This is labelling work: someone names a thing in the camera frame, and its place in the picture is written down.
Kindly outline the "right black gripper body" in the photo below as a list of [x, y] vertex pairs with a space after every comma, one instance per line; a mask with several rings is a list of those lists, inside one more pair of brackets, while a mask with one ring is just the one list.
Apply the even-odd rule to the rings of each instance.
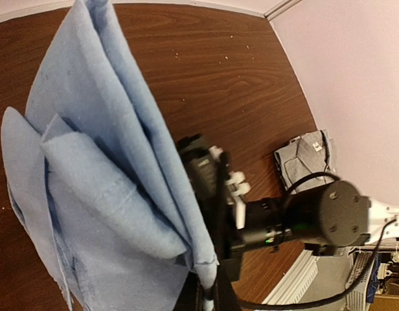
[[236, 224], [234, 203], [220, 218], [223, 249], [220, 263], [231, 282], [238, 281], [244, 253], [277, 248], [299, 240], [317, 255], [331, 256], [337, 248], [363, 246], [370, 238], [371, 201], [351, 183], [335, 181], [282, 198], [247, 202]]

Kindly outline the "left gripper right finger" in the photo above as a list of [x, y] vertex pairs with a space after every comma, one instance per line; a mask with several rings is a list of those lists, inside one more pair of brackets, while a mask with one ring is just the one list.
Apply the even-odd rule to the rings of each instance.
[[217, 267], [212, 294], [215, 311], [242, 311], [242, 307], [222, 264]]

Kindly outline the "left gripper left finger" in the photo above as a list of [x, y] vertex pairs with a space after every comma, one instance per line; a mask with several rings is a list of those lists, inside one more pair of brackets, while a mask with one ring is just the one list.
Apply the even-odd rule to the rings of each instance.
[[178, 311], [204, 311], [207, 291], [197, 275], [187, 275], [178, 297]]

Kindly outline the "grey shirt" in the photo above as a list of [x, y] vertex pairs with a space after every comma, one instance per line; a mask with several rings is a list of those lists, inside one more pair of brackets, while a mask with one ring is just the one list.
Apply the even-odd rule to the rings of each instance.
[[291, 139], [286, 146], [274, 151], [274, 158], [286, 190], [301, 178], [316, 172], [337, 174], [336, 146], [326, 130]]

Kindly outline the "light blue shirt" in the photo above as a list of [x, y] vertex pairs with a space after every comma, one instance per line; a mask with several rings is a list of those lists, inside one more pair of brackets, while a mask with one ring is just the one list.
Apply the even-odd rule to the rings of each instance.
[[218, 259], [109, 1], [76, 1], [1, 148], [11, 206], [69, 309], [172, 310]]

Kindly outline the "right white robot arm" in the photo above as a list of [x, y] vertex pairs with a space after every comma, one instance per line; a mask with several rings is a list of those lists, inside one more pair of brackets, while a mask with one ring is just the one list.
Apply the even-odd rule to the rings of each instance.
[[399, 238], [399, 206], [360, 194], [347, 181], [246, 202], [246, 182], [225, 183], [227, 205], [220, 264], [230, 281], [240, 278], [244, 253], [300, 241], [314, 256], [336, 256], [343, 248]]

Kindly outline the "white ventilated electronics box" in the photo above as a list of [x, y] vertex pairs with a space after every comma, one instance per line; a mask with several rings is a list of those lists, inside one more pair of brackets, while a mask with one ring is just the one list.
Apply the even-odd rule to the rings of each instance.
[[[352, 256], [353, 267], [345, 284], [349, 288], [352, 283], [362, 274], [372, 253], [361, 252]], [[376, 291], [378, 289], [378, 270], [381, 264], [381, 256], [376, 255], [372, 266], [363, 274], [358, 285], [346, 296], [346, 309], [352, 311], [369, 310], [374, 302]]]

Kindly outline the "front aluminium rail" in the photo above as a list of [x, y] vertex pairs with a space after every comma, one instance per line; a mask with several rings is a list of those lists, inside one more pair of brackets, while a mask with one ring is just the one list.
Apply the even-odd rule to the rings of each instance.
[[311, 251], [303, 250], [262, 303], [268, 305], [298, 303], [318, 274], [318, 260], [319, 257], [313, 256]]

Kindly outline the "right aluminium corner post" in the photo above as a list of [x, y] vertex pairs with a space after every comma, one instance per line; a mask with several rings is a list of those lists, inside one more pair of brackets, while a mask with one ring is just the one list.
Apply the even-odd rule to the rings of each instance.
[[300, 3], [301, 0], [282, 0], [275, 1], [275, 4], [272, 5], [268, 11], [264, 13], [264, 17], [271, 21], [275, 17], [285, 13], [287, 10]]

